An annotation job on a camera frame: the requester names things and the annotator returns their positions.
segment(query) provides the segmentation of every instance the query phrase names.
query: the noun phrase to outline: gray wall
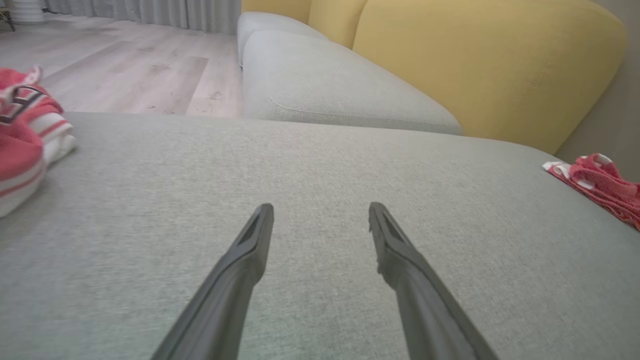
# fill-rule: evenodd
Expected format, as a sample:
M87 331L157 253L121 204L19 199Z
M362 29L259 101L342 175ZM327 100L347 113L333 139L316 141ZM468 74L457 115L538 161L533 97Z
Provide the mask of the gray wall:
M618 75L556 156L574 162L600 152L629 181L640 182L640 0L593 0L625 24L628 49Z

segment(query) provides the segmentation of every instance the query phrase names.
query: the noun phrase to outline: yellow cushion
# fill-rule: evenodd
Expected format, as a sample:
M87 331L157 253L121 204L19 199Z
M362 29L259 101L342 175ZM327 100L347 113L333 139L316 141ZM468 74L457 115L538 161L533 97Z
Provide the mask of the yellow cushion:
M242 12L276 13L305 24L309 21L311 0L242 0Z
M367 0L313 0L309 26L320 31L329 40L351 49L366 2Z
M549 153L625 48L622 23L585 0L369 0L353 46L444 105L466 135Z

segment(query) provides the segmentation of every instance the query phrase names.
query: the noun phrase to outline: gray curtain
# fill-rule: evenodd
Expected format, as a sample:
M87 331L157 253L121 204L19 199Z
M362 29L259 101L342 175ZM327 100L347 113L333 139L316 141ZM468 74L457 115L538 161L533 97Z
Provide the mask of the gray curtain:
M52 12L235 35L241 0L47 0Z

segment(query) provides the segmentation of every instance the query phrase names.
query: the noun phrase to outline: ribbed white vase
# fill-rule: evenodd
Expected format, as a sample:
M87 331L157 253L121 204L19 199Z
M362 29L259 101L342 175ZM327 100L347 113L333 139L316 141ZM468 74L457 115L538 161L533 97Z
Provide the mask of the ribbed white vase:
M45 22L40 0L13 0L13 21L16 24L42 24Z

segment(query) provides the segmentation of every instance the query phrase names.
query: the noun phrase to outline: floor plank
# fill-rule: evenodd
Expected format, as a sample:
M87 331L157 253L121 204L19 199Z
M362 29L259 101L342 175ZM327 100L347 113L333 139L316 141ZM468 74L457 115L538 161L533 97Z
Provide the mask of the floor plank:
M99 17L49 15L0 33L0 67L44 69L67 111L242 115L235 37Z

